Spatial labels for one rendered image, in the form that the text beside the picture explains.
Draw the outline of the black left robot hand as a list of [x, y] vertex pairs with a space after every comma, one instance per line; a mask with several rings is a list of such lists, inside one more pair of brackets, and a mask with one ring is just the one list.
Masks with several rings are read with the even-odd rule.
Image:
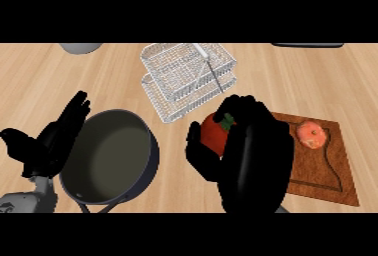
[[82, 128], [90, 101], [78, 91], [56, 121], [50, 122], [35, 138], [15, 128], [0, 131], [7, 155], [23, 164], [22, 177], [53, 178], [65, 166], [75, 138]]

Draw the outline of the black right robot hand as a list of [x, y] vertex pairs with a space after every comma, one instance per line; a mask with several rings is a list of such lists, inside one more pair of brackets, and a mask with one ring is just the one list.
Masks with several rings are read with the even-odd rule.
[[229, 214], [271, 214], [280, 210], [294, 161], [289, 125], [276, 120], [263, 102], [249, 95], [229, 96], [212, 120], [232, 116], [224, 153], [201, 142], [201, 126], [193, 122], [186, 137], [186, 160], [204, 179], [218, 187]]

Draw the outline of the brown wooden cutting board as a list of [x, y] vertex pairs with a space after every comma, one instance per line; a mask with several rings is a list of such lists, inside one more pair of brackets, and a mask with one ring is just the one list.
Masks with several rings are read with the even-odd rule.
[[[289, 124], [289, 133], [295, 142], [286, 193], [357, 207], [359, 198], [339, 124], [283, 113], [273, 113], [273, 116]], [[310, 149], [299, 143], [297, 128], [304, 121], [314, 122], [325, 131], [326, 141], [319, 149]]]

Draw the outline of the dark grey frying pan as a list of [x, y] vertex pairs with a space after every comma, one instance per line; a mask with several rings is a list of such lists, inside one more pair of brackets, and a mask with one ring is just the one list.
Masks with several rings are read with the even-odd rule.
[[103, 205], [100, 213], [134, 199], [147, 188], [159, 165], [159, 147], [141, 118], [113, 109], [84, 122], [59, 174], [66, 195], [82, 213]]

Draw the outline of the orange round fruit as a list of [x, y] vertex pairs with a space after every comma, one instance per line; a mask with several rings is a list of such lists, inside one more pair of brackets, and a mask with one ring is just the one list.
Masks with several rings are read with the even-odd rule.
[[317, 123], [304, 121], [297, 127], [299, 143], [308, 149], [320, 149], [326, 142], [326, 134]]

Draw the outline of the grey rounded object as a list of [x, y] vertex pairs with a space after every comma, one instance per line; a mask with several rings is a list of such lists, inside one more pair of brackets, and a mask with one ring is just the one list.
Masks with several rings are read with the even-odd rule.
[[75, 55], [88, 54], [102, 46], [100, 43], [60, 43], [62, 49]]

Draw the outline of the black flat appliance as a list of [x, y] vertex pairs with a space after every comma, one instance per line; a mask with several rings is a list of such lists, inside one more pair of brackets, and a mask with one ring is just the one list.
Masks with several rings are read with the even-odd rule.
[[271, 45], [294, 48], [341, 48], [344, 43], [271, 43]]

